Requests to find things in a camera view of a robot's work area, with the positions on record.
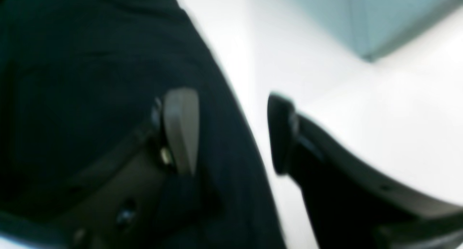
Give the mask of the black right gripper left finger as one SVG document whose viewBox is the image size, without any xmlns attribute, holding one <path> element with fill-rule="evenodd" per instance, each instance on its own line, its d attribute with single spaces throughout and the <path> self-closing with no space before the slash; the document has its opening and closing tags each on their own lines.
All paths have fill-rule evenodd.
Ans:
<svg viewBox="0 0 463 249">
<path fill-rule="evenodd" d="M 195 173 L 199 135 L 197 91 L 167 91 L 100 160 L 51 188 L 1 203 L 1 238 L 23 249 L 139 247 L 164 180 Z"/>
</svg>

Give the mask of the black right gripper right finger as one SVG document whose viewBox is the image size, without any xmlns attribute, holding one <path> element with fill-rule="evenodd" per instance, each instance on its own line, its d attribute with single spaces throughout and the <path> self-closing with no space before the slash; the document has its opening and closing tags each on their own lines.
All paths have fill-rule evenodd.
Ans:
<svg viewBox="0 0 463 249">
<path fill-rule="evenodd" d="M 290 176 L 320 249 L 456 249 L 462 207 L 388 177 L 346 150 L 285 97 L 268 97 L 273 168 Z"/>
</svg>

